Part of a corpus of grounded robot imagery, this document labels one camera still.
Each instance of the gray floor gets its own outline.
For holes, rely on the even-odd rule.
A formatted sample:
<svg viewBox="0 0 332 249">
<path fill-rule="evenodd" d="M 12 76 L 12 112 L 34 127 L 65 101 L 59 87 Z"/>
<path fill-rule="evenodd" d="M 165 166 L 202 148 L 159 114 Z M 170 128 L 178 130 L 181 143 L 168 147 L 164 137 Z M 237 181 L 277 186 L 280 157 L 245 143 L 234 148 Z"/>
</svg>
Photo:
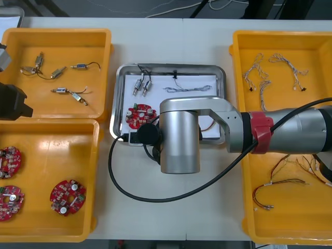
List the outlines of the gray floor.
<svg viewBox="0 0 332 249">
<path fill-rule="evenodd" d="M 71 17 L 118 17 L 118 18 L 144 18 L 174 8 L 189 6 L 199 3 L 200 0 L 53 0 L 63 11 Z M 18 5 L 25 10 L 26 16 L 35 16 L 21 0 L 4 0 L 5 4 Z M 212 3 L 212 7 L 219 8 L 228 3 L 228 0 L 217 0 Z M 276 0 L 276 4 L 281 4 L 282 0 Z M 36 6 L 46 17 L 53 15 L 43 6 Z M 212 10 L 208 5 L 198 14 L 197 18 L 240 18 L 247 4 L 232 2 L 221 10 Z M 195 7 L 174 11 L 160 18 L 188 18 Z M 279 6 L 274 6 L 268 19 L 273 19 Z M 309 20 L 332 20 L 332 1 L 315 0 L 307 19 Z"/>
<path fill-rule="evenodd" d="M 117 18 L 144 18 L 148 15 L 164 12 L 174 8 L 180 8 L 188 5 L 198 3 L 200 0 L 54 0 L 54 2 L 71 17 L 117 17 Z M 219 8 L 225 5 L 228 0 L 218 0 L 213 2 L 214 8 Z M 36 16 L 27 6 L 20 0 L 4 0 L 5 5 L 21 6 L 25 10 L 26 16 Z M 38 10 L 45 17 L 52 17 L 53 15 L 43 6 L 35 5 Z M 231 3 L 222 10 L 212 10 L 206 6 L 197 16 L 197 18 L 224 18 L 224 19 L 238 19 L 240 18 L 246 4 Z M 194 11 L 195 7 L 183 9 L 166 15 L 159 16 L 161 18 L 188 18 Z M 279 7 L 275 6 L 268 19 L 273 19 Z M 311 20 L 332 20 L 332 0 L 316 0 L 312 5 L 307 19 Z M 238 248 L 247 249 L 248 242 L 234 242 L 234 241 L 184 241 L 178 242 L 183 246 L 183 249 L 228 249 Z M 3 243 L 0 244 L 0 249 L 114 249 L 117 241 L 107 240 L 86 240 L 82 243 Z M 151 249 L 155 248 L 156 242 L 153 241 L 126 241 L 126 249 Z M 290 249 L 306 249 L 306 248 L 320 248 L 318 246 L 289 246 Z"/>
</svg>

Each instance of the yellow tray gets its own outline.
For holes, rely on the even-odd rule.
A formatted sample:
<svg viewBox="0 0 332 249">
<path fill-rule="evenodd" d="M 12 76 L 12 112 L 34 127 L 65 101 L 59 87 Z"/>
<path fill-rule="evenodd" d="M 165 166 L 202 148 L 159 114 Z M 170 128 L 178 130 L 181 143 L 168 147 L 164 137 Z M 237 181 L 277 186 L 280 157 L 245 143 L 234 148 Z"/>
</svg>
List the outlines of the yellow tray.
<svg viewBox="0 0 332 249">
<path fill-rule="evenodd" d="M 250 79 L 257 91 L 250 92 L 242 74 L 252 67 L 257 54 L 263 53 L 261 68 L 272 84 L 264 91 L 268 110 L 299 107 L 308 102 L 332 96 L 332 33 L 236 31 L 233 45 L 234 76 L 238 109 L 241 112 L 261 110 L 257 71 Z M 294 74 L 284 62 L 270 63 L 269 57 L 280 53 L 298 70 L 309 70 L 299 76 L 303 87 L 293 90 Z M 263 188 L 258 199 L 274 205 L 266 211 L 253 203 L 252 192 L 269 182 L 269 173 L 283 154 L 248 155 L 242 160 L 245 205 L 244 231 L 260 244 L 332 245 L 332 188 L 313 178 L 299 166 L 287 164 L 276 177 L 300 178 L 310 185 L 280 184 Z M 292 160 L 300 158 L 294 155 Z"/>
<path fill-rule="evenodd" d="M 99 148 L 99 124 L 92 119 L 19 119 L 0 122 L 0 148 L 15 146 L 22 166 L 1 186 L 25 194 L 22 209 L 0 223 L 0 242 L 80 242 L 94 229 L 92 217 Z M 53 187 L 75 179 L 86 189 L 86 201 L 67 217 L 51 209 Z"/>
<path fill-rule="evenodd" d="M 0 82 L 21 88 L 25 101 L 33 108 L 33 118 L 92 118 L 104 120 L 107 88 L 107 71 L 111 51 L 111 33 L 107 29 L 8 29 L 2 40 L 12 58 L 9 67 L 0 74 Z M 36 57 L 44 53 L 40 70 L 45 76 L 67 66 L 59 78 L 44 80 L 37 75 L 25 76 L 21 66 L 34 66 Z M 77 63 L 98 62 L 86 71 L 70 68 Z M 83 91 L 81 96 L 88 106 L 70 95 L 50 92 L 57 87 Z"/>
</svg>

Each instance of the silver cylindrical housing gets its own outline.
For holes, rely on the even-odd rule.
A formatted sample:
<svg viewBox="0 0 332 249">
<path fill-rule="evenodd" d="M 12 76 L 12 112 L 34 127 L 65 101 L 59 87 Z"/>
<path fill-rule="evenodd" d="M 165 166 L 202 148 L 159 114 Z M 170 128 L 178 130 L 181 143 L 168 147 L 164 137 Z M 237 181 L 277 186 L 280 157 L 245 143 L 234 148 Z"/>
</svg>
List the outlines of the silver cylindrical housing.
<svg viewBox="0 0 332 249">
<path fill-rule="evenodd" d="M 293 109 L 266 112 L 277 123 Z M 308 109 L 288 120 L 275 130 L 269 151 L 287 154 L 316 154 L 326 141 L 326 124 L 318 109 Z"/>
<path fill-rule="evenodd" d="M 162 134 L 161 172 L 189 174 L 200 171 L 198 113 L 187 111 L 160 114 Z"/>
</svg>

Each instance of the robotic arm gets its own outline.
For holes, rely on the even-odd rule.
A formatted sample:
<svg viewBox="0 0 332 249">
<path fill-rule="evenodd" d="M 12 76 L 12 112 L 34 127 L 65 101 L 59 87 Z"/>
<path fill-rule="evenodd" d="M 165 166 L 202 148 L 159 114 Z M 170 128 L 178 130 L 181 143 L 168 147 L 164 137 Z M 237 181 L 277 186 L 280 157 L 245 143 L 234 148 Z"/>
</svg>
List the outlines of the robotic arm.
<svg viewBox="0 0 332 249">
<path fill-rule="evenodd" d="M 160 104 L 161 171 L 200 171 L 198 116 L 209 115 L 222 126 L 228 152 L 243 152 L 257 140 L 252 153 L 317 154 L 323 162 L 322 174 L 332 181 L 326 155 L 332 148 L 332 107 L 308 108 L 272 135 L 270 128 L 293 110 L 240 113 L 227 100 L 214 96 L 165 100 Z"/>
<path fill-rule="evenodd" d="M 0 72 L 11 63 L 6 46 L 0 43 Z M 14 85 L 0 82 L 0 120 L 16 120 L 21 116 L 32 117 L 33 109 L 24 103 L 25 93 Z"/>
</svg>

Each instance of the white cable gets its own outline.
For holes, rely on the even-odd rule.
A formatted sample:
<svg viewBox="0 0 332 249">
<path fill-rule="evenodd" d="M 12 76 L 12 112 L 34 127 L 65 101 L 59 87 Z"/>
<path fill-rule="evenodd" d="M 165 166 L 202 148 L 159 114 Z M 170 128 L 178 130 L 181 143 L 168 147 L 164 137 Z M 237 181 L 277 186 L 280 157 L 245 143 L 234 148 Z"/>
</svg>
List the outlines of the white cable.
<svg viewBox="0 0 332 249">
<path fill-rule="evenodd" d="M 222 6 L 221 8 L 214 8 L 214 7 L 211 6 L 211 2 L 214 2 L 214 1 L 218 1 L 218 0 L 210 0 L 209 1 L 209 7 L 211 9 L 213 9 L 213 10 L 223 9 L 223 8 L 225 8 L 226 6 L 228 6 L 232 2 L 239 3 L 239 4 L 249 4 L 249 2 L 243 2 L 243 1 L 237 1 L 237 0 L 228 0 L 229 2 L 226 5 Z M 200 5 L 200 4 L 201 4 L 201 2 L 196 3 L 196 4 L 192 4 L 192 5 L 189 5 L 189 6 L 185 6 L 185 7 L 170 9 L 170 10 L 167 10 L 167 11 L 164 11 L 164 12 L 161 12 L 161 13 L 157 13 L 157 14 L 153 14 L 153 15 L 147 16 L 146 18 L 157 17 L 157 16 L 161 16 L 161 15 L 164 15 L 164 14 L 167 14 L 167 13 L 171 13 L 171 12 L 177 11 L 177 10 L 192 8 L 192 7 L 195 7 L 195 6 Z M 273 6 L 282 6 L 282 4 L 273 4 Z"/>
<path fill-rule="evenodd" d="M 212 5 L 211 5 L 211 1 L 209 1 L 209 7 L 213 10 L 221 10 L 221 9 L 227 7 L 228 5 L 230 5 L 232 2 L 233 2 L 233 0 L 229 0 L 229 2 L 227 4 L 221 6 L 220 8 L 213 8 Z"/>
<path fill-rule="evenodd" d="M 136 11 L 131 11 L 131 12 L 124 12 L 124 11 L 121 11 L 121 10 L 112 10 L 110 8 L 108 8 L 107 6 L 103 5 L 103 4 L 97 4 L 95 2 L 93 2 L 92 0 L 87 0 L 89 3 L 93 4 L 93 5 L 96 5 L 98 7 L 102 7 L 102 8 L 105 8 L 107 9 L 109 12 L 113 12 L 113 13 L 122 13 L 124 15 L 129 15 L 129 14 L 148 14 L 150 13 L 151 11 L 153 11 L 154 9 L 157 9 L 159 8 L 160 6 L 163 6 L 163 5 L 167 5 L 167 4 L 170 4 L 172 2 L 174 2 L 175 0 L 170 0 L 169 2 L 167 3 L 163 3 L 163 4 L 159 4 L 158 6 L 156 7 L 153 7 L 151 10 L 149 11 L 143 11 L 143 12 L 136 12 Z"/>
</svg>

